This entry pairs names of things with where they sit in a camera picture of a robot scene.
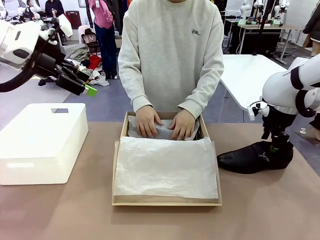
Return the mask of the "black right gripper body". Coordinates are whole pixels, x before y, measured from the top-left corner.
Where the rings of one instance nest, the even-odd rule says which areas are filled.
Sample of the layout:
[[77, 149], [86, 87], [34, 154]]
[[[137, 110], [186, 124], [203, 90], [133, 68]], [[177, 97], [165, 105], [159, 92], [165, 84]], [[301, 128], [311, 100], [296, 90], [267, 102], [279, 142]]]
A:
[[266, 109], [268, 110], [268, 114], [263, 114], [262, 126], [269, 126], [272, 135], [277, 129], [284, 132], [287, 127], [292, 125], [297, 117], [296, 114], [283, 113], [271, 105], [268, 105]]

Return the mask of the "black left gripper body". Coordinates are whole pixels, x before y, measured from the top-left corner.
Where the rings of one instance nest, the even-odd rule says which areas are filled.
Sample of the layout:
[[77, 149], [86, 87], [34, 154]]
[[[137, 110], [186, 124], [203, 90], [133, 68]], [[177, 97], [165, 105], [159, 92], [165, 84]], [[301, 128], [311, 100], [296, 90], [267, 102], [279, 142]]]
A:
[[35, 71], [33, 75], [39, 78], [55, 77], [60, 75], [68, 76], [72, 80], [76, 79], [73, 72], [74, 66], [65, 61], [66, 53], [64, 51], [54, 50], [50, 53], [35, 51], [32, 54], [35, 57]]

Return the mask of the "person's left hand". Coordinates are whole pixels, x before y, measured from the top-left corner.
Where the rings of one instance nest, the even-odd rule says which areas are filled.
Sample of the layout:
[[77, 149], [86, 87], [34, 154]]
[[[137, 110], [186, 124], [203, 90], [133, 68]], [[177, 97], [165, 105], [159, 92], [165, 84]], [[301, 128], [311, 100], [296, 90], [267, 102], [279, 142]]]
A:
[[189, 138], [195, 129], [195, 118], [187, 110], [183, 109], [173, 118], [170, 130], [173, 130], [171, 140], [183, 141]]

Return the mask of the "person's right hand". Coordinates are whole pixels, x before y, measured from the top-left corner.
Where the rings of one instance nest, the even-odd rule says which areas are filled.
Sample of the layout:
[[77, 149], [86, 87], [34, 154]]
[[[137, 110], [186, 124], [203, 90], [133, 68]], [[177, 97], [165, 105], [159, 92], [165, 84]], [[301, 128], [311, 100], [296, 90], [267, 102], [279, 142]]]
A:
[[150, 105], [141, 107], [136, 113], [136, 128], [144, 138], [154, 138], [158, 132], [156, 125], [163, 125], [159, 115]]

